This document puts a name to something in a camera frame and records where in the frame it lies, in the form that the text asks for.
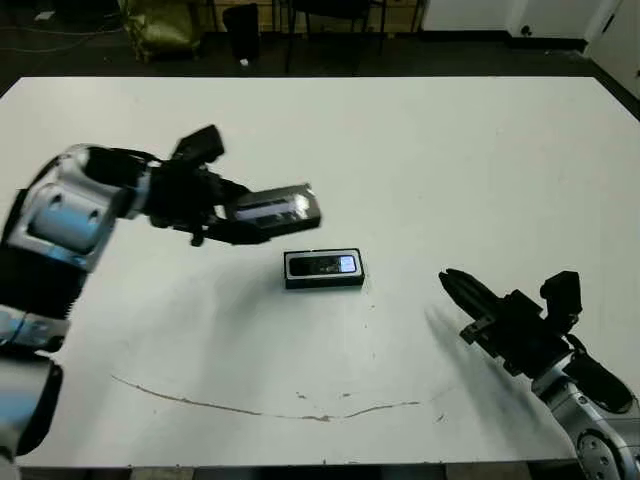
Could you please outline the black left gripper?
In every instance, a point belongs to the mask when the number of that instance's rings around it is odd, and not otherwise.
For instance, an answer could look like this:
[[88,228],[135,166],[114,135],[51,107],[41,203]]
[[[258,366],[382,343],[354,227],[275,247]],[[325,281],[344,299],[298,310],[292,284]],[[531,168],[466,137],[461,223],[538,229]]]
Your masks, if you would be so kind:
[[[250,190],[203,167],[157,167],[152,170],[147,217],[152,226],[191,235],[201,246],[214,206],[236,203]],[[219,219],[207,226],[207,238],[230,245],[258,245],[270,236],[253,224]]]

